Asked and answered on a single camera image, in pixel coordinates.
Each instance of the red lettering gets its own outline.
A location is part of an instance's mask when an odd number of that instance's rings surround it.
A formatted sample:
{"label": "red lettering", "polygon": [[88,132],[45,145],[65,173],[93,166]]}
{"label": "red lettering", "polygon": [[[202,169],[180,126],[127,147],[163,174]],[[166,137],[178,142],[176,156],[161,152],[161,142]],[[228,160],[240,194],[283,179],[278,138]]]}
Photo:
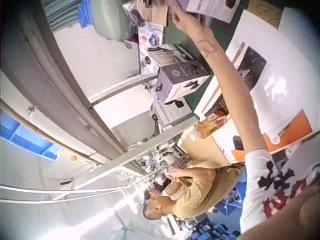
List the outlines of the red lettering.
{"label": "red lettering", "polygon": [[293,199],[297,195],[301,193],[303,189],[307,187],[307,179],[303,179],[300,181],[296,181],[296,183],[292,186],[290,198]]}
{"label": "red lettering", "polygon": [[267,219],[271,218],[276,212],[280,211],[287,205],[289,197],[285,195],[285,192],[281,189],[275,194],[275,198],[268,198],[263,202],[263,212]]}

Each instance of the tan t-shirt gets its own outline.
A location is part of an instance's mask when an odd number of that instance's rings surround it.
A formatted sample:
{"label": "tan t-shirt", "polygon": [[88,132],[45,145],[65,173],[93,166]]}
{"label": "tan t-shirt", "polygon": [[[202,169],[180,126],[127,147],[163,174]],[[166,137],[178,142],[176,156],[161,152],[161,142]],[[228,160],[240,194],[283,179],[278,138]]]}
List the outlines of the tan t-shirt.
{"label": "tan t-shirt", "polygon": [[173,214],[188,219],[207,213],[236,186],[241,173],[241,167],[234,165],[217,169],[213,182],[194,179],[186,194],[176,202]]}
{"label": "tan t-shirt", "polygon": [[187,192],[175,204],[173,213],[179,218],[193,216],[195,210],[205,201],[212,188],[212,182],[194,179]]}

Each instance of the white t-shirt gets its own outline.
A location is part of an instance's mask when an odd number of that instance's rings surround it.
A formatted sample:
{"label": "white t-shirt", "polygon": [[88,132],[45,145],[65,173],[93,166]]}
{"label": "white t-shirt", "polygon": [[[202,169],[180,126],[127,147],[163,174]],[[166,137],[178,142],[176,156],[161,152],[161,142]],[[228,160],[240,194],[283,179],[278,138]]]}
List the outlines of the white t-shirt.
{"label": "white t-shirt", "polygon": [[290,150],[286,151],[288,160],[281,170],[276,166],[276,158],[266,150],[246,155],[247,190],[240,219],[242,233],[271,218],[319,177],[320,135]]}

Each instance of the man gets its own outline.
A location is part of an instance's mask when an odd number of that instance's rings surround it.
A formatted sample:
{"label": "man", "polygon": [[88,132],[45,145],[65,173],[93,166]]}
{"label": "man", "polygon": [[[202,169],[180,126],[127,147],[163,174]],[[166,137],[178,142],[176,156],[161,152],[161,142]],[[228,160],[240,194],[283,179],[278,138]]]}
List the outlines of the man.
{"label": "man", "polygon": [[248,232],[241,239],[310,239],[315,236],[319,233],[315,226],[320,225],[319,136],[310,141],[314,146],[307,151],[309,155],[300,153],[300,157],[290,159],[279,171],[261,134],[249,89],[214,33],[185,13],[176,1],[170,1],[170,8],[177,28],[194,41],[217,77],[243,142],[247,191],[240,224],[241,231]]}
{"label": "man", "polygon": [[173,197],[176,192],[157,195],[147,200],[143,206],[143,215],[148,220],[159,220],[169,214],[188,219],[207,213],[234,189],[242,167],[234,165],[214,169],[213,161],[196,162],[187,169],[171,169],[169,172],[174,183],[187,185],[186,179],[192,179],[183,194]]}

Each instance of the tattoo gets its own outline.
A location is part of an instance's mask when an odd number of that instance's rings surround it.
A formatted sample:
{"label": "tattoo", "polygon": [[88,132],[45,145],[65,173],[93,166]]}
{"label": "tattoo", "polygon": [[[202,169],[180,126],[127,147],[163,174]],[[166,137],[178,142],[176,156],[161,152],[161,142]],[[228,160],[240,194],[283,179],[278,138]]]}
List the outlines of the tattoo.
{"label": "tattoo", "polygon": [[215,45],[209,40],[198,41],[196,45],[205,59],[217,50]]}

